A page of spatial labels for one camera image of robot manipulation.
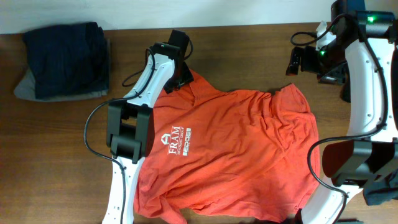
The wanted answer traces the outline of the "orange red printed t-shirt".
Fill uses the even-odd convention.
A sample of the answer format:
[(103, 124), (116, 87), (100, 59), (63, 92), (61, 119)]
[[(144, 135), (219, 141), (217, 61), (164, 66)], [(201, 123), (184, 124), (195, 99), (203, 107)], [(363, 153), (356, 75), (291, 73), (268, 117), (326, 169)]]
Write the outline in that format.
[(134, 199), (136, 213), (185, 223), (200, 215), (282, 222), (317, 188), (320, 156), (315, 117), (289, 84), (275, 93), (222, 92), (202, 76), (162, 92), (154, 107), (155, 139)]

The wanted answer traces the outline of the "navy blue garment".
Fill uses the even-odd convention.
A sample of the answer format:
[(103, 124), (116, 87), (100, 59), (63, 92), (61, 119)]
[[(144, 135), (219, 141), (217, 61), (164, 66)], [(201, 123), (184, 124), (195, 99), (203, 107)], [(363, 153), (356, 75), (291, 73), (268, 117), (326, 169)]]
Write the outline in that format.
[(96, 22), (30, 30), (22, 40), (37, 99), (108, 92), (108, 42)]

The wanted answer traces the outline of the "grey garment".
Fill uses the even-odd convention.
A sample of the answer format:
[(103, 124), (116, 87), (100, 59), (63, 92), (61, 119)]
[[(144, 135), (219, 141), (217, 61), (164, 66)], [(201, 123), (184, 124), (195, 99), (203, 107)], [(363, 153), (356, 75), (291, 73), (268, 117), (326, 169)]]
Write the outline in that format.
[(35, 96), (35, 79), (33, 73), (28, 68), (23, 79), (18, 83), (18, 85), (14, 89), (14, 95), (18, 99), (27, 100), (27, 101), (36, 101), (43, 103), (52, 103), (52, 102), (61, 102), (61, 101), (79, 101), (79, 100), (89, 100), (93, 98), (101, 98), (102, 96), (106, 96), (108, 94), (109, 85), (105, 90), (101, 91), (92, 91), (90, 93), (84, 93), (79, 95), (58, 95), (52, 96), (46, 99), (38, 99)]

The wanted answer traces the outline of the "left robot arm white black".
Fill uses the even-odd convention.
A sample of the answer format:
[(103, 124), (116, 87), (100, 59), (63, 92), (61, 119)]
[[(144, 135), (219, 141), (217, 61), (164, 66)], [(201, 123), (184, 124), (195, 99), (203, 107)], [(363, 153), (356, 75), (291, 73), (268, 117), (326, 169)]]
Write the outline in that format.
[(146, 65), (122, 101), (108, 106), (106, 144), (113, 176), (103, 223), (133, 223), (139, 172), (154, 143), (153, 108), (160, 92), (170, 93), (192, 82), (185, 60), (193, 44), (157, 42), (146, 50)]

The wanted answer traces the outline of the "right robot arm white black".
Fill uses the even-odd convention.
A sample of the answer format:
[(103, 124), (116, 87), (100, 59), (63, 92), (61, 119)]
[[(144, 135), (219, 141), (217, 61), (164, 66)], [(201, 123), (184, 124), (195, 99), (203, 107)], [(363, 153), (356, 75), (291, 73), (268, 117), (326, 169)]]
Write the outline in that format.
[(321, 24), (307, 43), (294, 43), (286, 73), (314, 73), (342, 83), (351, 109), (345, 136), (322, 139), (324, 178), (295, 216), (295, 223), (338, 223), (348, 202), (397, 169), (392, 63), (395, 17), (337, 1), (331, 24)]

